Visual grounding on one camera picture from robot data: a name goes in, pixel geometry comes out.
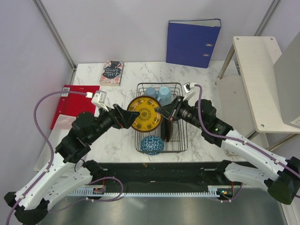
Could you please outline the dark red floral plate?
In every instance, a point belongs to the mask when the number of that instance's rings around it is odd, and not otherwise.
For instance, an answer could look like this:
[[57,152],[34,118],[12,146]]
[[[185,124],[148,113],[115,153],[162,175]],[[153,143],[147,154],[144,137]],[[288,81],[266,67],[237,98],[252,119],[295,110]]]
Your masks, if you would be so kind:
[[167,120],[165,122],[165,126],[166,126],[166,141],[169,142],[171,140],[171,137],[173,135],[173,123],[169,120]]

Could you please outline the black wire dish rack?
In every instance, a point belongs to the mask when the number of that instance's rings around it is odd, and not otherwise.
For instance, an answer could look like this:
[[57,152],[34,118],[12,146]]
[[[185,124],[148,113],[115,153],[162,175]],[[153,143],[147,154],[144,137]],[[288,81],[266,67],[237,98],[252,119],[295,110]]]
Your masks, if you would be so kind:
[[[182,85],[178,82],[141,82],[137,85],[136,95],[142,96],[145,93],[145,90],[148,87],[153,87],[156,91],[158,91],[161,87],[166,86],[171,90],[172,100],[174,100],[177,96],[183,95]],[[140,143],[143,138],[155,135],[160,137],[160,126],[147,133],[142,133],[135,131],[135,149],[140,151]],[[188,149],[188,133],[187,133],[187,123],[183,120],[177,120],[173,122],[173,133],[171,140],[169,142],[164,140],[164,150],[162,153],[180,153],[184,152]]]

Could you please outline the yellow patterned plate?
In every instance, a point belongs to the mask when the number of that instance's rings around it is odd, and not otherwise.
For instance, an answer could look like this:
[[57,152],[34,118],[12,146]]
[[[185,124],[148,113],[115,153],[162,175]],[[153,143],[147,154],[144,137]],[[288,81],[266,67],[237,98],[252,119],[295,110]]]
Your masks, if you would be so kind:
[[140,115],[135,119],[132,128],[138,132],[147,133],[159,127],[162,115],[156,112],[160,103],[150,96],[139,96],[134,98],[128,105],[127,110],[138,112]]

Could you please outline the blue tumbler cup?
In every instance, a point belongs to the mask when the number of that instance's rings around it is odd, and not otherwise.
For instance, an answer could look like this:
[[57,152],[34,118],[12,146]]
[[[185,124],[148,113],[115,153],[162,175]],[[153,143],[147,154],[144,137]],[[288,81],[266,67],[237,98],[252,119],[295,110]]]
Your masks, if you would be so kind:
[[157,91],[153,87],[148,87],[144,93],[145,96],[157,99]]

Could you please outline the black plate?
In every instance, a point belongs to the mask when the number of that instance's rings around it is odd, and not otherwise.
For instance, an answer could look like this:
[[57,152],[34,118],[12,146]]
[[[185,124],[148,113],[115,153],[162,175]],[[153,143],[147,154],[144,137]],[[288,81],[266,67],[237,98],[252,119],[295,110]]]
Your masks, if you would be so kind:
[[166,124],[165,124],[165,118],[162,119],[161,125],[160,125],[160,138],[164,141],[166,139]]

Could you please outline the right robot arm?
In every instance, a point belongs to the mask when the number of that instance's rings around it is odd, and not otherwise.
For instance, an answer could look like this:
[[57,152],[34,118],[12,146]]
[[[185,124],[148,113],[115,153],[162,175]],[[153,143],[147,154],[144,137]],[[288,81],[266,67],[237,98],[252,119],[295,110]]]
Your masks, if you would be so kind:
[[201,99],[190,106],[182,96],[155,111],[169,121],[182,119],[201,129],[202,137],[209,143],[236,153],[253,165],[238,166],[224,161],[215,172],[219,184],[237,181],[259,187],[280,203],[290,205],[300,189],[300,160],[287,159],[272,153],[243,137],[232,126],[216,116],[210,100]]

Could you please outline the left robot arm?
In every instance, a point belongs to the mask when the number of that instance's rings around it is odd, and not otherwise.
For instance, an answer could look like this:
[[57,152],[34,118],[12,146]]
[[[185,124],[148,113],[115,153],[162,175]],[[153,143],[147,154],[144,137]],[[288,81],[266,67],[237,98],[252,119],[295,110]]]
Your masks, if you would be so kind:
[[21,190],[8,192],[4,199],[17,220],[25,225],[36,225],[52,207],[73,190],[88,183],[99,184],[103,179],[101,168],[94,160],[87,161],[70,177],[58,179],[90,151],[90,146],[108,129],[130,128],[139,112],[131,112],[114,104],[98,117],[91,112],[79,114],[67,136],[56,147],[49,162]]

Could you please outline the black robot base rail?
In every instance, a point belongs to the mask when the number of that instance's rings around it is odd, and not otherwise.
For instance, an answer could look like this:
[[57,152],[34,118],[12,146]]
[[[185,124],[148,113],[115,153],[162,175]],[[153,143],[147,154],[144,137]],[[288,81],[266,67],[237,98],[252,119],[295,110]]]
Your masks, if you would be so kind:
[[209,186],[239,185],[221,174],[221,162],[99,163],[95,184],[109,192],[204,192]]

